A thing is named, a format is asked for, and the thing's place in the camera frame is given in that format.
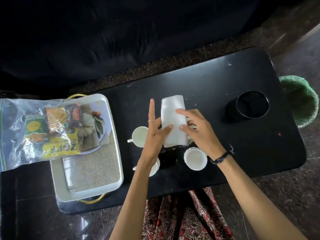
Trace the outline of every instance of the black wrist band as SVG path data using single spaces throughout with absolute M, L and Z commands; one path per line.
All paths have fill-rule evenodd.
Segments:
M 228 155 L 231 155 L 231 156 L 235 155 L 235 153 L 233 152 L 233 147 L 232 147 L 232 146 L 231 146 L 231 150 L 230 150 L 230 151 L 225 152 L 221 157 L 218 157 L 216 160 L 211 159 L 211 160 L 212 160 L 211 162 L 212 162 L 213 164 L 215 164 L 215 165 L 217 165 L 218 163 L 222 163 L 223 160 L 224 160 Z

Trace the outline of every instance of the white mug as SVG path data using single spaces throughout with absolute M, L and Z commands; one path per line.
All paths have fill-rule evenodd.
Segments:
M 144 147 L 147 134 L 148 128 L 145 126 L 139 126 L 134 129 L 131 139 L 127 140 L 127 142 L 133 142 L 137 147 Z
M 152 166 L 149 177 L 153 176 L 156 174 L 156 172 L 158 172 L 160 168 L 160 160 L 159 158 L 157 158 L 156 163 Z
M 204 169 L 208 162 L 207 155 L 197 147 L 187 149 L 183 159 L 186 165 L 195 171 Z

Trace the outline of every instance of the floral patterned fabric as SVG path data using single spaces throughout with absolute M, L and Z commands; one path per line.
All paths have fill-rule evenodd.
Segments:
M 144 240 L 234 240 L 210 187 L 146 201 Z

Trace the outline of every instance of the black container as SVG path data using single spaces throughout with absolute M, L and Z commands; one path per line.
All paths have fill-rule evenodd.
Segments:
M 234 121 L 261 118 L 269 110 L 269 101 L 262 92 L 241 94 L 226 105 L 226 114 Z

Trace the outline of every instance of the black tabletop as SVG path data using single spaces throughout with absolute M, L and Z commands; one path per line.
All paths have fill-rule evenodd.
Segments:
M 268 113 L 259 119 L 230 122 L 225 106 L 247 91 L 263 92 L 269 100 Z M 197 108 L 211 123 L 223 146 L 229 144 L 235 160 L 250 176 L 262 176 L 297 168 L 306 161 L 306 150 L 282 94 L 278 77 L 266 52 L 253 47 L 185 68 L 142 78 L 99 91 L 109 100 L 121 153 L 124 181 L 101 201 L 86 205 L 61 202 L 62 212 L 78 214 L 123 204 L 142 148 L 127 143 L 133 130 L 148 126 L 148 108 L 155 99 L 156 117 L 161 99 L 183 95 L 186 109 Z M 148 198 L 168 195 L 226 182 L 219 168 L 208 162 L 201 171 L 183 161 L 186 147 L 159 155 L 159 171 L 149 178 Z

